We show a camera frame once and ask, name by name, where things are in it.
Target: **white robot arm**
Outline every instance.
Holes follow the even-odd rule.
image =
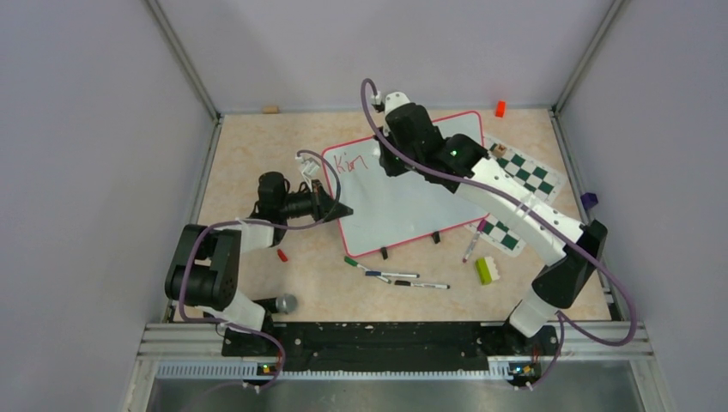
[[[392,144],[410,159],[439,172],[459,176],[495,187],[518,199],[516,207],[505,198],[472,185],[461,185],[421,173],[425,180],[444,185],[453,194],[483,208],[531,245],[545,266],[531,289],[513,310],[507,323],[526,337],[534,336],[560,309],[571,306],[594,267],[571,250],[562,240],[530,217],[523,208],[545,217],[573,243],[598,257],[606,239],[606,228],[598,221],[584,225],[556,209],[516,183],[492,158],[485,148],[465,135],[443,138],[432,124],[424,107],[411,102],[406,94],[394,92],[382,99],[373,96],[372,103],[385,113],[382,132]],[[386,146],[379,142],[379,164],[388,176],[398,176],[412,170]]]
[[[240,255],[278,245],[288,228],[288,219],[310,215],[315,221],[332,221],[354,211],[331,198],[317,179],[310,179],[315,166],[304,162],[304,182],[298,191],[291,191],[290,182],[279,172],[264,173],[258,178],[258,201],[251,215],[228,227],[216,227],[199,244],[196,260],[189,272],[185,304],[233,324],[262,330],[267,313],[292,312],[296,307],[293,295],[252,301],[238,290]],[[200,225],[187,225],[180,235],[177,250],[165,280],[165,293],[177,300],[182,288],[185,266],[193,246],[203,230]]]

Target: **chessboard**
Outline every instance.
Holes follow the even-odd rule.
[[[485,135],[483,142],[485,147],[491,151],[497,145],[504,144],[507,150],[498,159],[500,167],[510,174],[513,180],[524,186],[546,204],[552,204],[559,196],[561,188],[568,182],[563,173],[557,172],[552,167],[530,157],[522,150],[506,145],[491,135]],[[474,233],[477,230],[477,223],[470,223],[466,227]],[[492,215],[488,215],[481,238],[487,240],[508,256],[515,257],[523,251],[525,242],[508,228],[508,223],[508,221],[499,221]]]

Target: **gray wall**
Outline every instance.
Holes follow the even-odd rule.
[[[0,4],[0,409],[120,407],[210,132],[141,1]]]
[[[679,410],[728,403],[727,16],[631,2],[564,115]]]
[[[161,0],[219,110],[553,103],[611,0]]]

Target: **beige speckled tabletop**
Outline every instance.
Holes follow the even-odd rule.
[[[461,111],[431,111],[441,118]],[[509,110],[504,118],[481,111],[483,132],[566,174],[546,110]],[[298,187],[300,175],[294,153],[299,148],[321,152],[337,143],[371,136],[360,112],[291,113],[275,115],[228,115],[205,192],[201,224],[247,217],[258,198],[258,176],[277,170]],[[318,177],[325,181],[323,173]],[[571,187],[566,185],[554,207],[579,218]],[[291,225],[310,218],[289,221]],[[290,321],[447,321],[502,320],[519,302],[542,263],[526,247],[518,257],[509,257],[485,240],[478,242],[471,262],[492,256],[501,279],[481,286],[473,264],[461,257],[472,232],[459,227],[442,234],[435,245],[419,239],[390,250],[383,261],[379,254],[358,260],[379,270],[414,271],[422,282],[443,282],[449,290],[403,288],[367,278],[343,261],[338,226],[330,222],[314,229],[288,231],[279,247],[288,255],[283,263],[276,248],[254,251],[240,261],[238,289],[249,298],[261,299],[281,293],[296,295],[299,308],[281,316]],[[598,278],[586,284],[573,307],[566,311],[575,319],[609,319]]]

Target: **pen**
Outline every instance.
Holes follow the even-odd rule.
[[[394,281],[397,286],[414,286],[417,288],[435,288],[435,289],[449,289],[450,285],[443,285],[441,283],[419,283],[410,281]]]
[[[359,262],[355,261],[351,257],[344,256],[343,257],[343,261],[346,262],[347,264],[350,264],[350,265],[354,266],[355,268],[359,268],[361,270],[364,270],[365,272],[369,270],[368,268],[362,266],[361,264],[359,264]]]
[[[468,261],[468,258],[470,257],[470,254],[473,252],[473,249],[476,248],[477,240],[480,239],[480,233],[482,232],[484,227],[485,227],[485,219],[481,220],[480,223],[478,223],[478,229],[476,230],[476,234],[473,236],[473,240],[470,241],[470,245],[468,246],[468,249],[465,250],[465,255],[463,256],[463,263]]]
[[[389,277],[420,277],[419,273],[391,273],[391,272],[379,272],[377,270],[367,270],[364,272],[366,276],[389,276]]]

